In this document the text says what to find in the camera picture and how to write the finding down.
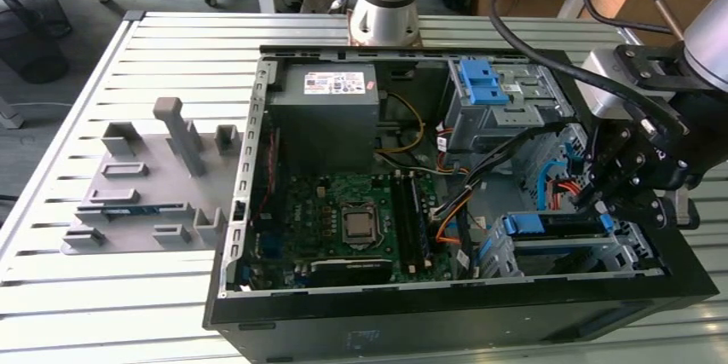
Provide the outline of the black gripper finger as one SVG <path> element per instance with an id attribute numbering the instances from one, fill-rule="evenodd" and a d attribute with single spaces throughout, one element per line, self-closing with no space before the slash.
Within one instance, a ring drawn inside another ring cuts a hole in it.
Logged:
<path id="1" fill-rule="evenodd" d="M 599 199 L 593 207 L 620 221 L 659 229 L 685 229 L 685 195 L 679 192 L 668 192 L 664 196 L 655 192 L 616 195 Z"/>
<path id="2" fill-rule="evenodd" d="M 611 213 L 635 213 L 644 190 L 647 155 L 640 133 L 628 123 L 600 123 L 589 140 L 592 158 L 583 207 L 604 203 Z"/>

